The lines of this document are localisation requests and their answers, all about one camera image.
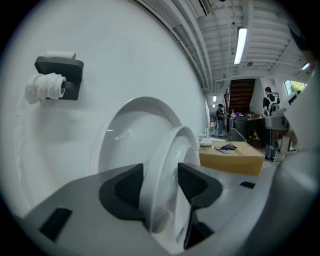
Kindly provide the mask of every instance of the toilet paper roll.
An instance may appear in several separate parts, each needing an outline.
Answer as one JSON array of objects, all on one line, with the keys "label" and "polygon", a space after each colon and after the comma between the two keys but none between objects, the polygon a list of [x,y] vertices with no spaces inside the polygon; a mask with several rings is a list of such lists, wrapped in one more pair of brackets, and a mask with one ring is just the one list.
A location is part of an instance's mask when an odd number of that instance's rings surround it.
[{"label": "toilet paper roll", "polygon": [[56,73],[33,75],[25,86],[24,97],[31,105],[37,103],[39,99],[58,100],[65,93],[61,90],[61,85],[65,81],[64,76]]},{"label": "toilet paper roll", "polygon": [[66,58],[66,59],[76,59],[75,52],[69,51],[47,51],[44,55],[45,58],[52,58],[52,57],[59,57],[59,58]]},{"label": "toilet paper roll", "polygon": [[210,147],[210,146],[212,146],[212,141],[209,138],[203,138],[200,141],[200,146],[201,147]]}]

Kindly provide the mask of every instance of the cardboard box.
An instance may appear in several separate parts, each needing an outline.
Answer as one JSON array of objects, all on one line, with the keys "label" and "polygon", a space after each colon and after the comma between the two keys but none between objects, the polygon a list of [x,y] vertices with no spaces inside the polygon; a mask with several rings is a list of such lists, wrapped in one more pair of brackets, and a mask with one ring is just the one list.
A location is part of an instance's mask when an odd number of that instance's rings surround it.
[{"label": "cardboard box", "polygon": [[[222,153],[216,148],[231,144],[236,150]],[[201,146],[199,149],[200,165],[215,170],[235,174],[259,176],[265,156],[246,142],[213,141],[212,146]]]}]

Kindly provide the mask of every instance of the ceiling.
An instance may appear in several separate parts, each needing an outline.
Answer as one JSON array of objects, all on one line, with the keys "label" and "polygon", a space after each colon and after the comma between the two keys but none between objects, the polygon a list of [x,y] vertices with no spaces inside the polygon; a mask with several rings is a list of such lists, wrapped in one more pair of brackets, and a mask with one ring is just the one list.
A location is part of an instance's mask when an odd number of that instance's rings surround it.
[{"label": "ceiling", "polygon": [[[273,0],[137,1],[171,31],[210,99],[217,95],[222,102],[231,80],[280,74],[306,82],[310,76],[308,69],[301,70],[306,60],[290,35],[286,14]],[[240,64],[234,64],[241,27],[247,28],[246,42]]]}]

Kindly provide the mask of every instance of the person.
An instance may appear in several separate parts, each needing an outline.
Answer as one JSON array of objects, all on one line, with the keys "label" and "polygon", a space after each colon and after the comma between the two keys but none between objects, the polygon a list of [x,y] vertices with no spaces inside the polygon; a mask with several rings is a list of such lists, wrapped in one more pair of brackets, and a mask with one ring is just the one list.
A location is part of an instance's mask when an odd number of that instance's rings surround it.
[{"label": "person", "polygon": [[275,96],[272,95],[272,91],[270,87],[266,87],[264,89],[265,91],[265,97],[263,98],[263,112],[265,114],[266,117],[268,117],[271,113],[268,112],[269,109],[269,105],[273,102],[275,102]]},{"label": "person", "polygon": [[225,116],[224,116],[224,111],[222,110],[223,105],[220,103],[218,105],[218,109],[216,111],[216,119],[218,121],[218,136],[219,137],[223,137],[223,129],[224,129],[224,125],[225,125]]},{"label": "person", "polygon": [[[269,105],[275,102],[276,99],[275,99],[275,96],[271,94],[272,91],[270,87],[266,87],[264,91],[266,96],[263,98],[263,110],[264,110],[265,116],[268,117],[271,114],[268,111]],[[274,161],[276,157],[276,151],[277,150],[275,148],[271,148],[270,145],[267,144],[265,148],[264,159]]]}]

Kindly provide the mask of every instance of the window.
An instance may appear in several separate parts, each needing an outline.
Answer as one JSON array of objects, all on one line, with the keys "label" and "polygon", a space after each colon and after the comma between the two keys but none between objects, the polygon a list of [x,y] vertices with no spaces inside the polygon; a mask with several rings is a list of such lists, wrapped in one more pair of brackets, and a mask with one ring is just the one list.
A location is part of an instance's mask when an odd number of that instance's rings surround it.
[{"label": "window", "polygon": [[289,96],[293,92],[297,92],[297,91],[302,92],[305,89],[305,87],[307,87],[307,84],[302,82],[286,80],[284,81],[284,86],[285,86],[286,94]]}]

